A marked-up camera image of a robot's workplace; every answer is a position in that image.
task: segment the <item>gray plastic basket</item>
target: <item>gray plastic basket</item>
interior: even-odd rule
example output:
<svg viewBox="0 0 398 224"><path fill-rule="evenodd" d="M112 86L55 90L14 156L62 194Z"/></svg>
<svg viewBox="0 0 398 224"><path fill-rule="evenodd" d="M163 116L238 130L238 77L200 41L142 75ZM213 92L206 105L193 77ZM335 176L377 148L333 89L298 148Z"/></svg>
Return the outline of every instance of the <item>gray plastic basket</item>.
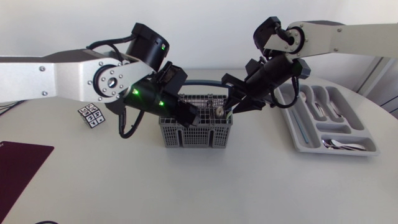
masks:
<svg viewBox="0 0 398 224"><path fill-rule="evenodd" d="M226 119L230 110L221 118L216 118L215 110L224 106L224 95L180 95L184 102L198 107L200 122L197 126L183 127L173 118L159 117L166 147L213 147L225 148L232 126L232 115Z"/></svg>

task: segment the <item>gray cutlery tray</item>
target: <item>gray cutlery tray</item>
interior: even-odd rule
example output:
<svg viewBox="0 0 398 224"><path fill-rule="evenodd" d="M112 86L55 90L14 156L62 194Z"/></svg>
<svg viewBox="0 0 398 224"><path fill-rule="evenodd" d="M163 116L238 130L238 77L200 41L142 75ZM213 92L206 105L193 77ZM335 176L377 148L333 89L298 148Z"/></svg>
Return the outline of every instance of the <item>gray cutlery tray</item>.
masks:
<svg viewBox="0 0 398 224"><path fill-rule="evenodd" d="M294 145L299 152L354 156L380 154L371 134L336 87L300 85L300 91L305 93L307 102L300 95L294 106L282 109ZM280 103L290 103L294 98L294 89L291 84L285 83L275 90L275 96ZM316 102L322 107L326 116L323 116L317 108L315 96ZM342 117L335 113L331 102ZM366 148L366 151L329 149L323 145L322 139L334 139L345 144L360 144Z"/></svg>

